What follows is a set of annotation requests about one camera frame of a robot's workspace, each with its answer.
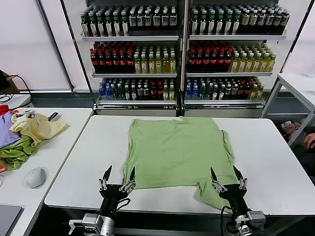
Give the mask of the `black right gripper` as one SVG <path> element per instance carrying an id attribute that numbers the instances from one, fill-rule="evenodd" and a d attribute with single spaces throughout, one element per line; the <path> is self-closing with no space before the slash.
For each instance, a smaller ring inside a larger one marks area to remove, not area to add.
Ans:
<path id="1" fill-rule="evenodd" d="M 248 179 L 244 178 L 242 173 L 235 166 L 233 166 L 233 170 L 239 182 L 236 184 L 223 185 L 218 181 L 213 168 L 210 168 L 212 187 L 219 193 L 221 198 L 229 202 L 233 212 L 232 215 L 238 217 L 240 215 L 246 215 L 247 212 L 250 211 L 244 199 L 247 192 Z"/>

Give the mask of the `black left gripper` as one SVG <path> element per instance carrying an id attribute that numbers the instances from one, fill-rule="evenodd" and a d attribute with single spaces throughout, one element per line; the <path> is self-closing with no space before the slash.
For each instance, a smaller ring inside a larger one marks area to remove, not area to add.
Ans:
<path id="1" fill-rule="evenodd" d="M 107 184 L 111 170 L 112 165 L 104 172 L 103 177 L 98 180 L 100 194 L 103 197 L 99 215 L 105 217 L 115 217 L 118 210 L 127 206 L 130 203 L 128 193 L 133 191 L 133 189 L 136 187 L 135 167 L 133 167 L 131 171 L 129 180 L 123 185 Z"/>

